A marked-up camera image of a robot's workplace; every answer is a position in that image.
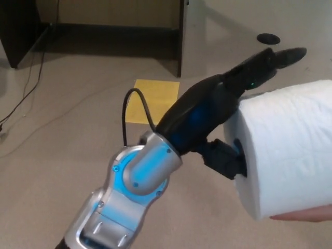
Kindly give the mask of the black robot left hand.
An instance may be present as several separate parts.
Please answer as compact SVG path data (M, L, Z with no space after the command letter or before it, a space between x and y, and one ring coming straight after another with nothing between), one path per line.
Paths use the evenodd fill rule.
M207 167L230 180L238 174L247 176L239 139L230 146L219 139L209 142L207 136L238 110L245 91L261 86L279 69L295 64L306 54L304 47L278 52L267 48L223 74L201 80L171 106L157 124L156 132L170 142L179 155L199 153Z

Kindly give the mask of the person's bare hand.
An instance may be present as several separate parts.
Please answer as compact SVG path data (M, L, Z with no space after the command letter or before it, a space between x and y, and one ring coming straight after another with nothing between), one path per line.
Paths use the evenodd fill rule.
M302 211L294 211L270 217L273 220L301 221L301 222L325 222L332 219L332 205L319 206Z

